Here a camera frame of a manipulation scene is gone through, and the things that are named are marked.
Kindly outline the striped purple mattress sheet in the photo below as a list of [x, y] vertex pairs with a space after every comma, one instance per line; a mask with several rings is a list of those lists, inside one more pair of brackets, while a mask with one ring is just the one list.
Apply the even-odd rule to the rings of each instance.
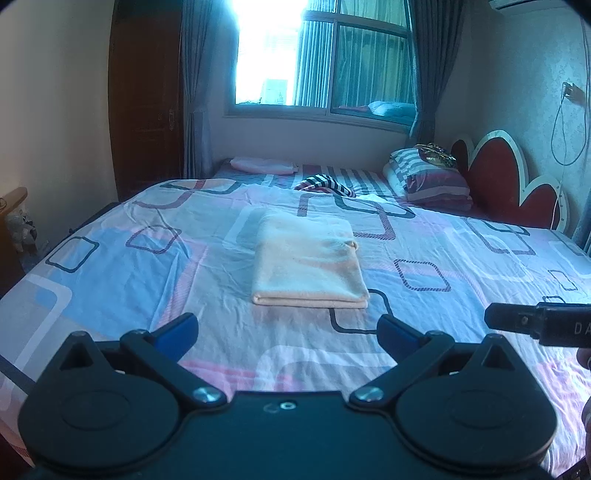
[[[263, 186], [279, 187], [283, 189], [294, 189], [294, 186], [296, 186], [297, 183], [300, 183], [301, 180], [304, 180], [304, 178], [307, 178], [308, 176], [315, 174], [325, 174], [334, 177], [335, 180], [339, 181], [339, 183], [342, 183], [348, 186], [349, 188], [352, 188], [353, 191], [356, 192], [356, 196], [362, 197], [368, 195], [376, 195], [377, 197], [385, 199], [394, 199], [406, 206], [416, 206], [413, 204], [406, 203], [394, 194], [394, 191], [391, 188], [388, 180], [386, 179], [383, 171], [374, 172], [369, 170], [348, 169], [332, 166], [296, 164], [292, 162], [298, 167], [297, 173], [294, 173], [293, 175], [249, 174], [233, 169], [229, 164], [229, 161], [231, 159], [226, 159], [219, 164], [217, 171], [214, 174], [216, 178], [238, 180], [239, 182], [246, 184], [259, 184]], [[476, 208], [474, 200], [473, 207], [469, 212], [438, 212], [469, 216], [474, 218], [485, 217], [485, 215]]]

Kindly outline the right grey curtain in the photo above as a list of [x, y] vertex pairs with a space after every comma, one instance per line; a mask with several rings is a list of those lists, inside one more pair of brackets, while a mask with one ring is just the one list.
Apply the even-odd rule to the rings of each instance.
[[465, 1], [408, 1], [417, 114], [410, 138], [435, 138], [436, 113], [455, 66], [466, 12]]

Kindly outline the grey curtain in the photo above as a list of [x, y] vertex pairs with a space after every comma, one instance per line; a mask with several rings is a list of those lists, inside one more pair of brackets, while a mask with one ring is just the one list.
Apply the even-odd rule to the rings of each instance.
[[180, 46], [183, 87], [183, 176], [211, 176], [207, 89], [211, 77], [217, 1], [183, 1]]
[[466, 12], [465, 1], [408, 1], [417, 114], [410, 138], [435, 138], [436, 113], [455, 66]]

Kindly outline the window with frame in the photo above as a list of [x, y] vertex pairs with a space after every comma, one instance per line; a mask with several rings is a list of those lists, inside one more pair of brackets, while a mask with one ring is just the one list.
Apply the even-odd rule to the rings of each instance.
[[358, 118], [409, 129], [416, 117], [405, 1], [231, 1], [232, 114]]

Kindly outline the striped folded pillow stack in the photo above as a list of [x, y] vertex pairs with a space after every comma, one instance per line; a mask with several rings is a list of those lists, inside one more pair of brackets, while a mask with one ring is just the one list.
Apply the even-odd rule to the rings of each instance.
[[439, 168], [422, 160], [414, 147], [396, 150], [383, 168], [394, 194], [421, 208], [469, 212], [473, 207], [470, 187], [457, 169]]

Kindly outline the cream knit sweater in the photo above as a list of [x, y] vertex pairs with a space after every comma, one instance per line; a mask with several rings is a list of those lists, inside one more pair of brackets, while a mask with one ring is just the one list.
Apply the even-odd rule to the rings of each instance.
[[348, 221], [270, 210], [259, 221], [252, 302], [262, 306], [365, 309], [370, 293]]

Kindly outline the gold shiny bag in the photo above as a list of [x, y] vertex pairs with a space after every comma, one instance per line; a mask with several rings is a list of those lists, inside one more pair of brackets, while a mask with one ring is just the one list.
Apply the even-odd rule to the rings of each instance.
[[416, 144], [415, 148], [418, 150], [422, 160], [431, 165], [439, 168], [458, 168], [457, 159], [448, 153], [443, 147], [435, 143]]

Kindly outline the dark wooden wardrobe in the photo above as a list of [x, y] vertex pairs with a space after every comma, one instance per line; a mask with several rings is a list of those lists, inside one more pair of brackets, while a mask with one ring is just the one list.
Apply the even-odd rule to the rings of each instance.
[[114, 3], [108, 111], [118, 199], [181, 176], [180, 1]]

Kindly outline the red white heart headboard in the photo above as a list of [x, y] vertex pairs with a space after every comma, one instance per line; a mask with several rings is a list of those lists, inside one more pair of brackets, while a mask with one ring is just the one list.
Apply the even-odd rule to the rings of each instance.
[[508, 132], [493, 130], [477, 143], [462, 134], [450, 151], [476, 208], [487, 218], [561, 233], [567, 230], [570, 206], [561, 183], [549, 174], [532, 177], [523, 150]]

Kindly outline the wall charger plug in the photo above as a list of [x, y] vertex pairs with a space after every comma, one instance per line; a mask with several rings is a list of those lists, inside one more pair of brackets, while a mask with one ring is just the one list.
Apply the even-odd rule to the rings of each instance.
[[572, 82], [564, 82], [562, 85], [562, 96], [573, 104], [583, 106], [586, 101], [585, 92]]

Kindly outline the left grey curtain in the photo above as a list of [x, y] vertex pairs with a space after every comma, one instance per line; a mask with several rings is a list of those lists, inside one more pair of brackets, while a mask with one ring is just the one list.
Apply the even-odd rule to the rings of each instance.
[[183, 176], [211, 176], [207, 89], [211, 77], [217, 1], [183, 1], [180, 46], [183, 87]]

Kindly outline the wooden bedside furniture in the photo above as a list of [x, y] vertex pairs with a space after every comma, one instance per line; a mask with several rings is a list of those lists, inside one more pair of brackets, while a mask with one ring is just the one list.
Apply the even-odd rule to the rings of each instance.
[[32, 225], [24, 218], [25, 187], [17, 187], [1, 196], [1, 296], [9, 292], [24, 276], [21, 256], [26, 250]]

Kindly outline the striped red black garment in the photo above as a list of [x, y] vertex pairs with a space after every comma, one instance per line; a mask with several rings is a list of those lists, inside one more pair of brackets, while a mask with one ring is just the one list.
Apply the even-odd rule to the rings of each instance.
[[294, 186], [297, 191], [312, 193], [328, 193], [342, 197], [356, 198], [356, 192], [352, 188], [339, 183], [334, 177], [325, 174], [315, 174], [304, 178]]

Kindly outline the patterned pink blue bedsheet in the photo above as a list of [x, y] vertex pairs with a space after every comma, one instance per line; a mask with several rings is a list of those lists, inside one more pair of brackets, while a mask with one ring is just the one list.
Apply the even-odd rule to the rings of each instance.
[[184, 313], [180, 365], [226, 395], [352, 393], [394, 362], [392, 315], [476, 343], [494, 303], [586, 304], [590, 259], [544, 228], [231, 179], [147, 188], [58, 243], [1, 301], [1, 353], [37, 379], [66, 337]]

